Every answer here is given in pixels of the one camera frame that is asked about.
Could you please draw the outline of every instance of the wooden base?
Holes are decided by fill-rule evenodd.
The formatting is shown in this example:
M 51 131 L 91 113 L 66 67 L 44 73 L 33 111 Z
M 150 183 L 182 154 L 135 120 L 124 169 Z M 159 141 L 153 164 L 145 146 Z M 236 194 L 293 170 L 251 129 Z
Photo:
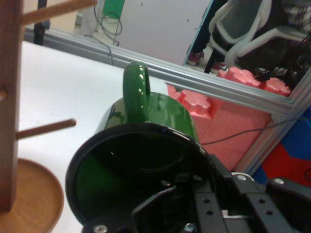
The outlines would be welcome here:
M 0 233 L 48 233 L 58 222 L 64 194 L 45 167 L 18 159 L 17 194 L 10 212 L 0 213 Z

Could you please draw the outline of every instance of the white table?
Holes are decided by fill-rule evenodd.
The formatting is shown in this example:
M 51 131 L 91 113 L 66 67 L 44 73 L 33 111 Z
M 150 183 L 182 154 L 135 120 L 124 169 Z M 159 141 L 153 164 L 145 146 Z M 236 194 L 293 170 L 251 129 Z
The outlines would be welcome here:
M 105 110 L 122 97 L 123 69 L 72 54 L 22 44 L 19 129 L 68 118 L 74 128 L 20 140 L 18 157 L 48 168 L 65 191 L 65 175 L 74 153 L 95 132 Z M 168 94 L 166 84 L 151 78 L 151 90 Z M 54 233 L 79 233 L 82 226 L 65 196 Z

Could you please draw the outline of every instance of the red panel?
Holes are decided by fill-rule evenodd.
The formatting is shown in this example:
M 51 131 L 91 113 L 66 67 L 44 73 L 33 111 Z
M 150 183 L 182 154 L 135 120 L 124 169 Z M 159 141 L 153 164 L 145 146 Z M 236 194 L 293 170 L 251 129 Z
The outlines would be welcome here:
M 305 178 L 305 172 L 311 168 L 311 161 L 290 157 L 281 143 L 263 162 L 262 167 L 268 178 L 281 176 L 311 187 L 311 182 Z

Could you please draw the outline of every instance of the aluminum frame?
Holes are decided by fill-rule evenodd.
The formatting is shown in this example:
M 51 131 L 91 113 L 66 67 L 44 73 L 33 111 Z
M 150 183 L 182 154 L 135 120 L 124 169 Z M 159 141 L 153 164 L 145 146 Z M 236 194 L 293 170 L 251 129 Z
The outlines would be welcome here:
M 25 40 L 33 41 L 33 27 L 26 28 Z M 103 45 L 84 36 L 57 29 L 46 31 L 44 46 L 107 64 L 111 62 L 109 50 Z M 114 66 L 125 68 L 130 62 L 144 62 L 148 65 L 151 76 L 162 79 L 167 84 L 271 113 L 275 122 L 299 117 L 311 104 L 310 71 L 287 98 L 130 50 L 115 46 L 110 48 Z M 255 172 L 293 125 L 294 122 L 291 122 L 264 131 L 235 170 L 249 174 Z

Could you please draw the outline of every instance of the green object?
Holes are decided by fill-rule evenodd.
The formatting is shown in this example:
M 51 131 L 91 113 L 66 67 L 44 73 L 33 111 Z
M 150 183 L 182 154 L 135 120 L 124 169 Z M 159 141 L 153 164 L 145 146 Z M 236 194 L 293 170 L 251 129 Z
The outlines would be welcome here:
M 124 70 L 123 98 L 106 111 L 97 132 L 124 123 L 155 123 L 172 127 L 199 142 L 194 122 L 182 104 L 150 91 L 148 68 L 132 63 Z
M 189 112 L 150 91 L 144 63 L 125 68 L 123 98 L 106 111 L 96 132 L 66 175 L 68 202 L 82 224 L 102 214 L 130 216 L 159 191 L 161 180 L 191 172 L 191 157 L 204 153 Z
M 107 15 L 110 18 L 120 19 L 124 0 L 105 0 L 103 15 Z

